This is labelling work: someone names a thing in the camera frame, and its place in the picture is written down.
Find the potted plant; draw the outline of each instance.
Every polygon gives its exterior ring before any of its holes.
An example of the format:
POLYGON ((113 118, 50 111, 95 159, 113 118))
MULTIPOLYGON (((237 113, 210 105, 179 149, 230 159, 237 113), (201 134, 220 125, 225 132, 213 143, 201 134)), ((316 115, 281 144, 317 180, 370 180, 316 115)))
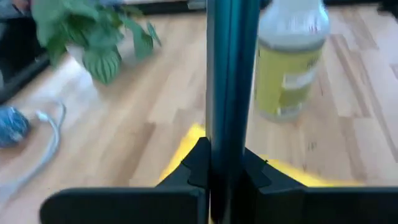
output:
POLYGON ((132 32, 138 60, 151 54, 154 41, 161 45, 150 22, 144 30, 131 18, 142 17, 134 7, 121 6, 117 11, 96 0, 34 0, 31 11, 37 24, 37 39, 47 49, 53 65, 68 46, 78 47, 81 58, 76 59, 95 80, 106 85, 114 80, 121 66, 117 46, 124 38, 122 26, 132 32))

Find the yellow label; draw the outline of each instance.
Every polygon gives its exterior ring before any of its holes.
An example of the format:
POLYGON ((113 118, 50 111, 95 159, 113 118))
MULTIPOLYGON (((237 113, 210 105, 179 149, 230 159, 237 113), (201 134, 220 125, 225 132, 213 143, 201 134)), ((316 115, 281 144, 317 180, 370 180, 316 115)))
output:
POLYGON ((312 50, 288 52, 259 43, 254 100, 271 115, 295 114, 308 97, 315 78, 315 64, 322 46, 312 50))

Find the black stand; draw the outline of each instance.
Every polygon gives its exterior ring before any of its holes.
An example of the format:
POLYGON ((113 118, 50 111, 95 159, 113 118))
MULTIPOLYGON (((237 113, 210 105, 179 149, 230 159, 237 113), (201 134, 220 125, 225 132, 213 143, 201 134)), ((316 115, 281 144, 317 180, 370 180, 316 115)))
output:
MULTIPOLYGON (((48 198, 41 224, 208 223, 210 142, 201 138, 152 189, 69 189, 48 198)), ((397 188, 308 188, 246 149, 231 223, 397 223, 397 188)))
POLYGON ((42 224, 398 223, 398 188, 307 188, 245 149, 260 0, 207 1, 206 138, 157 187, 72 189, 42 224))

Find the black base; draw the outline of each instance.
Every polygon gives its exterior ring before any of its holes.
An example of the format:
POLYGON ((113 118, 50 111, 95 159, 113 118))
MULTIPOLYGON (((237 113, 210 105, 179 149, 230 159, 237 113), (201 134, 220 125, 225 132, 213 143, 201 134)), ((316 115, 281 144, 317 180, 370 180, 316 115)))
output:
MULTIPOLYGON (((250 150, 233 223, 398 223, 398 188, 308 188, 250 150)), ((210 143, 201 138, 158 186, 70 189, 47 199, 42 224, 208 223, 210 143)))

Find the black furniture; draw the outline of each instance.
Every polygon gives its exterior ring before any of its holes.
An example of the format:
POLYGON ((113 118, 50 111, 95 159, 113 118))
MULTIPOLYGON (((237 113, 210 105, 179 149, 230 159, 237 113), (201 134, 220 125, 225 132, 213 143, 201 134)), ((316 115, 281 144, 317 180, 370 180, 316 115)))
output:
POLYGON ((38 75, 49 61, 30 17, 0 16, 0 104, 38 75))

